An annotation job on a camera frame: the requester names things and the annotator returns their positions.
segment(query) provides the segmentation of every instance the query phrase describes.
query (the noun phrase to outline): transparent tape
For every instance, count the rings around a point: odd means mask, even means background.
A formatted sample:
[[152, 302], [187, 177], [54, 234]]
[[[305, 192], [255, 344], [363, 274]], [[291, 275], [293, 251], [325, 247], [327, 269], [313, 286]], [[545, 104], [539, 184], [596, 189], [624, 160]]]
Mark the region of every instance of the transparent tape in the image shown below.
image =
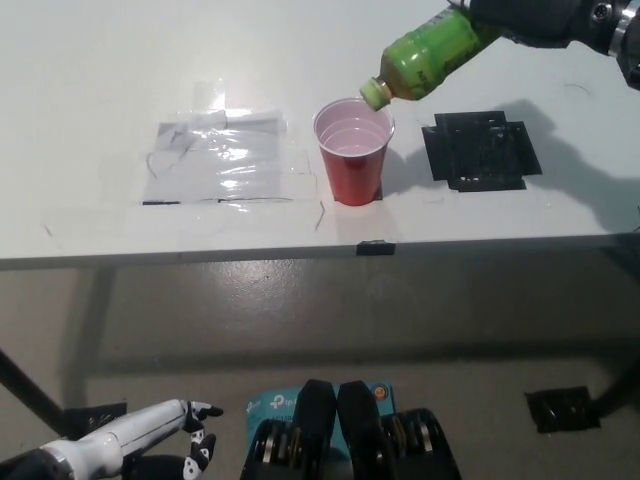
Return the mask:
[[[196, 89], [196, 102], [221, 106]], [[317, 197], [306, 152], [279, 110], [215, 109], [179, 113], [162, 124], [146, 157], [147, 203], [303, 201]]]

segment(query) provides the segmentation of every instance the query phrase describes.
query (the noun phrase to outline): red cup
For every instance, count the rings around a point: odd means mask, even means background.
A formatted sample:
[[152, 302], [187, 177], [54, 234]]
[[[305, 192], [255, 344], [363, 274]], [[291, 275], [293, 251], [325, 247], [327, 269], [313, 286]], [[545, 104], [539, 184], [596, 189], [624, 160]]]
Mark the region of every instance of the red cup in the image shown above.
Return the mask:
[[316, 115], [313, 129], [337, 201], [357, 207], [376, 199], [394, 128], [386, 109], [374, 112], [361, 98], [336, 100]]

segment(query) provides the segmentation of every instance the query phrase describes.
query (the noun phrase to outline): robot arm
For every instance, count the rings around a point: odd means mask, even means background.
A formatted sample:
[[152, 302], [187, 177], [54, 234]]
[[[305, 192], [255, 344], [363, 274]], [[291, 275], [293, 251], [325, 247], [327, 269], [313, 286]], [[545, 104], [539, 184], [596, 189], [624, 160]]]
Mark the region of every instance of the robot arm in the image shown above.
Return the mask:
[[[123, 473], [131, 479], [195, 480], [209, 464], [216, 442], [215, 435], [205, 435], [202, 421], [220, 415], [222, 410], [199, 402], [170, 400], [153, 405], [76, 442], [56, 440], [43, 445], [26, 455], [9, 479], [93, 480]], [[189, 456], [142, 457], [181, 429], [191, 435]]]
[[471, 17], [505, 28], [515, 41], [562, 48], [581, 42], [614, 57], [640, 90], [640, 0], [449, 0]]

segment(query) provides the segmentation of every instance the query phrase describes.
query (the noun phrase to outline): green bottle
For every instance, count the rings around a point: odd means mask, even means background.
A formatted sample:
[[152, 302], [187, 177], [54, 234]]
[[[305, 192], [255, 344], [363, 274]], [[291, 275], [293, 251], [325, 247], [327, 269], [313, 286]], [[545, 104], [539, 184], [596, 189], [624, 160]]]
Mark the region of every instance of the green bottle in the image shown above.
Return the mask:
[[450, 6], [388, 46], [380, 75], [365, 83], [360, 94], [374, 110], [394, 97], [420, 100], [499, 36], [499, 29], [472, 23]]

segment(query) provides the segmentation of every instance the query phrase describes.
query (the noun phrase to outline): concrete floor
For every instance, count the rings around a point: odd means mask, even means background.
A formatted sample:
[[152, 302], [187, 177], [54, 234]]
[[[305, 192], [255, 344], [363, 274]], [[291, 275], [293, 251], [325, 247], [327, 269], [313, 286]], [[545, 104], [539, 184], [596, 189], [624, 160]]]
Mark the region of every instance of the concrete floor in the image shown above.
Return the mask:
[[[223, 407], [205, 478], [238, 478], [250, 397], [310, 377], [392, 381], [398, 409], [438, 415], [465, 479], [640, 478], [634, 405], [544, 436], [523, 396], [603, 391], [640, 350], [639, 288], [586, 250], [5, 272], [0, 343], [65, 406]], [[4, 390], [0, 425], [2, 458], [55, 437]]]

